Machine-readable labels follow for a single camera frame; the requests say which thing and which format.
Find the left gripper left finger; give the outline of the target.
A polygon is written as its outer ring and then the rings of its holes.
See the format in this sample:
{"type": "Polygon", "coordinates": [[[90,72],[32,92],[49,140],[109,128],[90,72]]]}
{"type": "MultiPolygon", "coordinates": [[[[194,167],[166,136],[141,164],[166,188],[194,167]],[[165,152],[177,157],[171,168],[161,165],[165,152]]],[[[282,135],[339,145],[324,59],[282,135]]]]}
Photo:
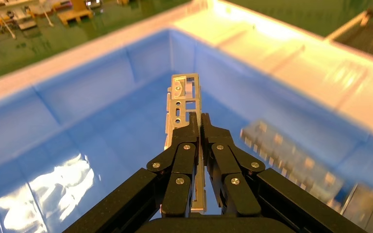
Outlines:
{"type": "Polygon", "coordinates": [[[71,224],[67,233],[135,233],[159,210],[164,217],[190,213],[196,174],[199,127],[197,114],[173,130],[171,146],[71,224]]]}

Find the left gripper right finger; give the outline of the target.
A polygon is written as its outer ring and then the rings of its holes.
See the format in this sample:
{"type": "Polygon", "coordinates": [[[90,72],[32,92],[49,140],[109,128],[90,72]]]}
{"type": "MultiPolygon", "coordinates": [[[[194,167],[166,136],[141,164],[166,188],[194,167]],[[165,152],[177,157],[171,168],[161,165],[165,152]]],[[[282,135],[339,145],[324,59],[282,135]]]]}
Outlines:
{"type": "Polygon", "coordinates": [[[204,162],[226,233],[360,233],[362,229],[238,148],[201,114],[204,162]]]}

